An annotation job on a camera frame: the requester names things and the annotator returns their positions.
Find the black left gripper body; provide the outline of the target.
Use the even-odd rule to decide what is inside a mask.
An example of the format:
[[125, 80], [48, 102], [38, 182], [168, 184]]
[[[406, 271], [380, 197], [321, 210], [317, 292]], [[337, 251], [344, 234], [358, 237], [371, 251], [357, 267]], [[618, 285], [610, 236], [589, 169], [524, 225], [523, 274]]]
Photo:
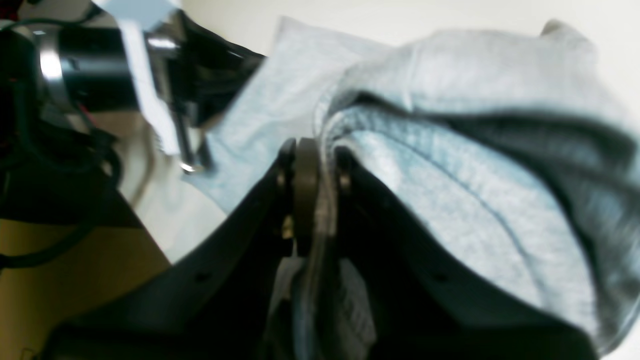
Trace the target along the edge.
[[265, 56], [183, 10], [116, 27], [62, 23], [38, 40], [45, 93], [63, 112], [139, 112], [156, 131], [200, 128], [240, 93]]

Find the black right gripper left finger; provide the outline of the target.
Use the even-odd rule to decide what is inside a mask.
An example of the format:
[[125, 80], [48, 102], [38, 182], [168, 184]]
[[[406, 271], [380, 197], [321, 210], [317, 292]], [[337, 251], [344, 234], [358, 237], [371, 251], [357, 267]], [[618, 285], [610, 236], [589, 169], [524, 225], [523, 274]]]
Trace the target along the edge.
[[318, 168], [315, 140], [286, 140], [203, 243], [137, 289], [58, 326], [42, 358], [259, 358], [281, 260], [311, 248]]

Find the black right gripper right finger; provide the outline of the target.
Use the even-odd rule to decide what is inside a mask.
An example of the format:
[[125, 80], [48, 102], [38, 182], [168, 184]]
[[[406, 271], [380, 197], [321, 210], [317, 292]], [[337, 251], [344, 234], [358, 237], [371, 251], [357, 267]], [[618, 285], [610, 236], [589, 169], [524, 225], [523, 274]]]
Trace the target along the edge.
[[337, 254], [362, 276], [368, 360], [595, 360], [589, 337], [462, 264], [339, 146]]

